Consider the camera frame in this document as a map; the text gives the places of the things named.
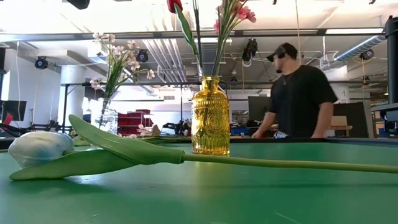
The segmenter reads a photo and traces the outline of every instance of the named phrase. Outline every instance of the man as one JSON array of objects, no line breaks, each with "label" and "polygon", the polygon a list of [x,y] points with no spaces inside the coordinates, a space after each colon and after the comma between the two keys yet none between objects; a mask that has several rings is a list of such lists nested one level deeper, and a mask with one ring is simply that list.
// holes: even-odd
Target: man
[{"label": "man", "polygon": [[333,116],[337,97],[325,74],[297,60],[297,49],[284,43],[267,57],[283,74],[271,88],[271,100],[260,128],[261,138],[277,118],[279,131],[293,138],[323,138]]}]

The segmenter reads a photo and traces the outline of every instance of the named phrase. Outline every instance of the computer monitor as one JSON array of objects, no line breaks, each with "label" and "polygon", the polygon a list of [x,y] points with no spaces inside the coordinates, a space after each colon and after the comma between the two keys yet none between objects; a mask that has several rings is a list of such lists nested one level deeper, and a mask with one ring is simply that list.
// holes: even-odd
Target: computer monitor
[{"label": "computer monitor", "polygon": [[249,120],[262,121],[264,115],[268,111],[269,97],[266,96],[249,96]]},{"label": "computer monitor", "polygon": [[26,101],[17,101],[17,100],[6,100],[0,101],[2,110],[1,110],[1,119],[4,121],[7,117],[7,114],[12,116],[14,121],[23,121],[25,116],[26,109]]}]

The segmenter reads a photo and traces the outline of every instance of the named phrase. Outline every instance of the white tulip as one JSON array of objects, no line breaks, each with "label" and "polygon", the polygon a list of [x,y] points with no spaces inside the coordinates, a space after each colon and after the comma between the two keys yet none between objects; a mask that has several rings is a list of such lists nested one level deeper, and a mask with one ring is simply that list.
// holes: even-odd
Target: white tulip
[{"label": "white tulip", "polygon": [[8,153],[25,168],[58,159],[69,150],[73,150],[73,142],[66,134],[39,131],[16,138]]}]

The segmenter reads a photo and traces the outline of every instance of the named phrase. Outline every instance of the table surface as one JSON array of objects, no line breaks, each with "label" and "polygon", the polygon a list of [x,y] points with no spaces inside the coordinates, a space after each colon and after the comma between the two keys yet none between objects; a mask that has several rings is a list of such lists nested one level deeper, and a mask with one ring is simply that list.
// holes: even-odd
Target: table surface
[{"label": "table surface", "polygon": [[[168,147],[191,151],[190,144]],[[398,166],[398,149],[231,144],[231,156]],[[0,154],[0,223],[398,223],[398,175],[185,162],[13,182]]]}]

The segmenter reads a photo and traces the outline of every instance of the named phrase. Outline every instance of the green tabletop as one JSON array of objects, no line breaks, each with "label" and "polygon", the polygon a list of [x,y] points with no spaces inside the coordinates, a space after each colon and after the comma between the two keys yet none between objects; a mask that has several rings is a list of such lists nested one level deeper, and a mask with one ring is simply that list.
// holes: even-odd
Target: green tabletop
[{"label": "green tabletop", "polygon": [[[398,149],[355,144],[231,144],[231,155],[398,166]],[[13,182],[7,153],[0,169],[2,224],[398,223],[396,174],[185,162]]]}]

